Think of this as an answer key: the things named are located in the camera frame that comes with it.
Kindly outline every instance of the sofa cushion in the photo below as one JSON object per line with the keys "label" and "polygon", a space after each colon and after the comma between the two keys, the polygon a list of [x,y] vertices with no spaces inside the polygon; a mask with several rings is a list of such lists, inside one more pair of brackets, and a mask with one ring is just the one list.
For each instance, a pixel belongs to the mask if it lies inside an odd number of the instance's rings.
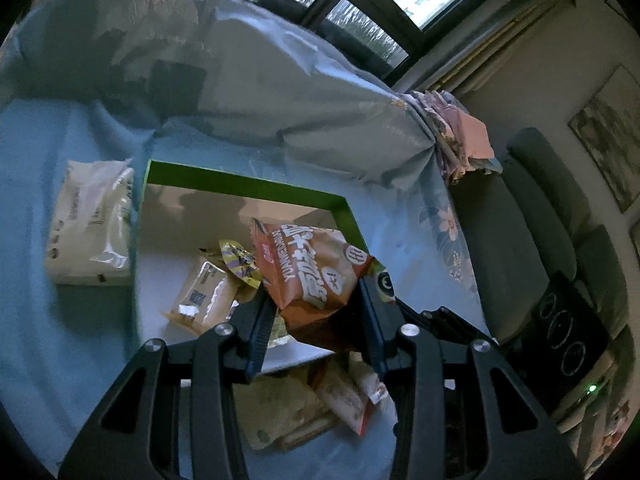
{"label": "sofa cushion", "polygon": [[522,211],[546,273],[551,276],[560,271],[569,280],[574,279],[574,245],[545,193],[511,155],[507,155],[501,163],[504,183]]}
{"label": "sofa cushion", "polygon": [[471,173],[450,188],[469,247],[484,318],[505,342],[529,319],[548,284],[518,204],[497,175]]}
{"label": "sofa cushion", "polygon": [[573,175],[545,137],[535,128],[525,128],[509,143],[508,151],[536,180],[571,238],[577,240],[584,233],[591,209]]}
{"label": "sofa cushion", "polygon": [[596,227],[575,249],[578,276],[593,298],[598,316],[610,336],[616,337],[628,319],[626,280],[611,238]]}

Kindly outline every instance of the open box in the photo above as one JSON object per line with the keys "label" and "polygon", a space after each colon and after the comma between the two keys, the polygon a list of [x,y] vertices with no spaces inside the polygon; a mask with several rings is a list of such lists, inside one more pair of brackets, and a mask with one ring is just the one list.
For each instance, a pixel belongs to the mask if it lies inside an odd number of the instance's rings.
{"label": "open box", "polygon": [[[222,238],[251,249],[251,218],[340,229],[366,250],[347,201],[337,195],[269,180],[168,162],[149,162],[143,186],[136,255],[136,323],[140,341],[174,344],[195,336],[170,323],[168,312],[198,249]],[[267,350],[263,372],[324,357],[328,350],[297,341]]]}

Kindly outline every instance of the wall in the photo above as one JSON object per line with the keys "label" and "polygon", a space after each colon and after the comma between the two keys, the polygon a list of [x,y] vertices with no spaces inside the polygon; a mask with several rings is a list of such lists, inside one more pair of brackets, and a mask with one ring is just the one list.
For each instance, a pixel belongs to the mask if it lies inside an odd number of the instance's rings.
{"label": "wall", "polygon": [[[640,218],[640,200],[620,213],[596,165],[567,126],[619,64],[640,80],[636,32],[604,0],[576,0],[576,7],[555,17],[479,91],[467,95],[464,104],[487,124],[497,152],[504,151],[519,129],[535,126],[574,174],[595,221],[607,228],[622,263],[637,356],[640,269],[628,230]],[[635,385],[640,384],[638,368]],[[633,404],[635,413],[638,400]]]}

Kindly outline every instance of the bolt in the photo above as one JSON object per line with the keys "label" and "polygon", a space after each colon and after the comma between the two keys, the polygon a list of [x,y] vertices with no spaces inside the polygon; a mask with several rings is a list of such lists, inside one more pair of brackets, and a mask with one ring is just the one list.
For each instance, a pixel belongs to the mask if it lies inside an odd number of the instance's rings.
{"label": "bolt", "polygon": [[415,337],[420,333],[420,329],[411,323],[406,323],[400,327],[400,332],[407,337]]}
{"label": "bolt", "polygon": [[491,349],[491,345],[488,341],[484,339],[476,339],[471,343],[471,346],[474,348],[476,352],[485,353]]}
{"label": "bolt", "polygon": [[145,350],[147,352],[157,352],[162,348],[163,343],[162,339],[150,339],[145,343]]}
{"label": "bolt", "polygon": [[218,335],[227,336],[234,332],[234,327],[231,323],[220,323],[216,325],[213,330],[215,330]]}

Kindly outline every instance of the gray sofa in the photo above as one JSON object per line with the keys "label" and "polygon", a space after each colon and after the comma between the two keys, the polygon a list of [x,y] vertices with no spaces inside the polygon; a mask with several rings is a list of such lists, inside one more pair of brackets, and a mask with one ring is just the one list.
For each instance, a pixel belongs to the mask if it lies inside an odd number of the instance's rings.
{"label": "gray sofa", "polygon": [[[517,133],[500,162],[501,176],[471,173],[450,188],[492,335],[501,344],[513,340],[560,270],[611,337],[552,414],[587,470],[606,452],[606,428],[630,394],[634,343],[625,277],[606,229],[596,225],[582,189],[542,133]],[[590,384],[599,384],[597,395],[585,396]]]}

